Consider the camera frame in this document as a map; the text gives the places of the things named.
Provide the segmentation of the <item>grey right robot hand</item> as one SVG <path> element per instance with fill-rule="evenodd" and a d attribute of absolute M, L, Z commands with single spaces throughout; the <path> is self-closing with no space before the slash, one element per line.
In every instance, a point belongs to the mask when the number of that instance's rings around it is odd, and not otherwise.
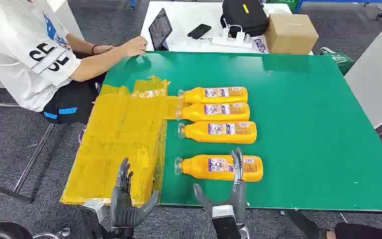
<path fill-rule="evenodd" d="M 198 183 L 193 184 L 193 192 L 197 201 L 204 207 L 211 218 L 233 216 L 238 229 L 244 227 L 246 193 L 243 180 L 243 154 L 239 147 L 231 151 L 234 166 L 234 181 L 228 199 L 222 203 L 212 202 Z"/>

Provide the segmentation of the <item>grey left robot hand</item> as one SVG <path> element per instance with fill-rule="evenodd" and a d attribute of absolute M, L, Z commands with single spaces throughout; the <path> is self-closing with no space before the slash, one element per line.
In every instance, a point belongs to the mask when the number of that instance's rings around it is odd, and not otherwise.
<path fill-rule="evenodd" d="M 132 205 L 130 196 L 132 176 L 133 171 L 130 170 L 126 157 L 119 166 L 111 196 L 110 211 L 113 228 L 134 228 L 140 225 L 158 204 L 160 192 L 154 191 L 149 201 L 141 207 Z"/>

